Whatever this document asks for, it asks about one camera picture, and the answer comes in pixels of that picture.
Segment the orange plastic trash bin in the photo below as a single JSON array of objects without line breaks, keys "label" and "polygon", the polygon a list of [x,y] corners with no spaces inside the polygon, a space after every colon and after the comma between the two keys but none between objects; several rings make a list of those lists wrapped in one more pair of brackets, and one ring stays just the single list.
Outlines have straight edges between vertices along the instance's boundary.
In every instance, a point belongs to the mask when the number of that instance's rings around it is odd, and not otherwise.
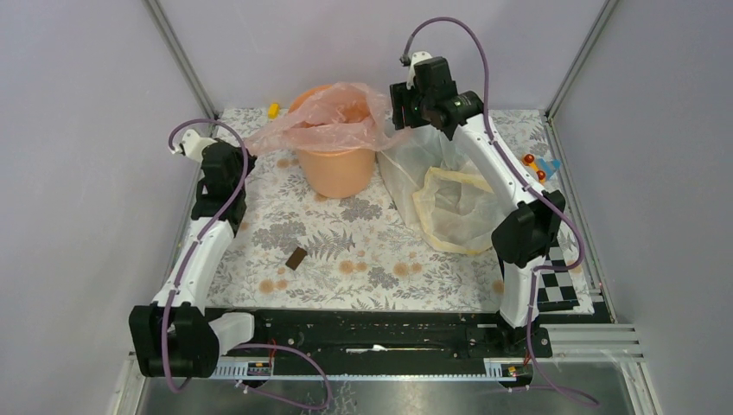
[{"label": "orange plastic trash bin", "polygon": [[[303,93],[292,102],[290,108],[293,105],[299,106],[310,95],[328,86],[331,85],[317,86]],[[328,198],[341,199],[356,195],[366,188],[371,180],[375,150],[354,149],[336,152],[295,150],[295,152],[311,188]]]}]

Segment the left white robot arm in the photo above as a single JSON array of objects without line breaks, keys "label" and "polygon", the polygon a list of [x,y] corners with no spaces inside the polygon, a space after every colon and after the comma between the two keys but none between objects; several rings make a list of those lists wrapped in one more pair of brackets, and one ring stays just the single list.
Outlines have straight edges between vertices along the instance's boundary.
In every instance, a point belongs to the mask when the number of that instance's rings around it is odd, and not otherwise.
[{"label": "left white robot arm", "polygon": [[201,167],[188,233],[163,287],[149,305],[132,309],[129,326],[144,376],[208,378],[236,346],[256,355],[268,343],[249,313],[206,317],[214,274],[245,216],[248,159],[241,148],[209,137],[186,138],[178,151]]}]

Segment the clear white trash bag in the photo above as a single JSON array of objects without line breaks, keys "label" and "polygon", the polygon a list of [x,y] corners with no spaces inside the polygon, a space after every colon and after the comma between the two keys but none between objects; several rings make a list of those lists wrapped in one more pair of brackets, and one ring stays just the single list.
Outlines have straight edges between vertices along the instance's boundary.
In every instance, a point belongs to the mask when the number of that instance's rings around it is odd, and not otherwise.
[{"label": "clear white trash bag", "polygon": [[410,137],[403,143],[380,152],[379,168],[393,201],[405,217],[405,222],[418,223],[412,195],[423,187],[424,176],[429,168],[438,167],[481,175],[468,155],[451,143],[442,132],[430,126],[401,131],[409,131]]}]

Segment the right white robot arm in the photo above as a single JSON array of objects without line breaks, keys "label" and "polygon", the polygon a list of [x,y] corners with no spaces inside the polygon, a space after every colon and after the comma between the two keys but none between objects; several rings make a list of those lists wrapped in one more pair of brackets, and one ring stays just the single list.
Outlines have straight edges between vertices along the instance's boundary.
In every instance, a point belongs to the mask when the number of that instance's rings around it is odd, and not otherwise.
[{"label": "right white robot arm", "polygon": [[491,239],[502,263],[505,292],[499,314],[497,348],[516,356],[530,344],[539,312],[536,271],[556,242],[565,207],[559,191],[549,192],[512,155],[474,92],[459,93],[443,57],[427,52],[402,56],[405,82],[392,84],[396,129],[430,125],[468,156],[497,194],[502,221]]}]

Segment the pink plastic trash bag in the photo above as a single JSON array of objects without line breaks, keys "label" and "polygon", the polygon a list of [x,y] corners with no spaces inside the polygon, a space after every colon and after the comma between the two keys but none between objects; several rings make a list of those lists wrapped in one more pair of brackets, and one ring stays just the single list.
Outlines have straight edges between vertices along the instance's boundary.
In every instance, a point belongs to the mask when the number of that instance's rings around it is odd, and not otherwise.
[{"label": "pink plastic trash bag", "polygon": [[410,137],[389,132],[391,101],[363,83],[337,82],[306,98],[245,140],[255,156],[275,150],[382,151]]}]

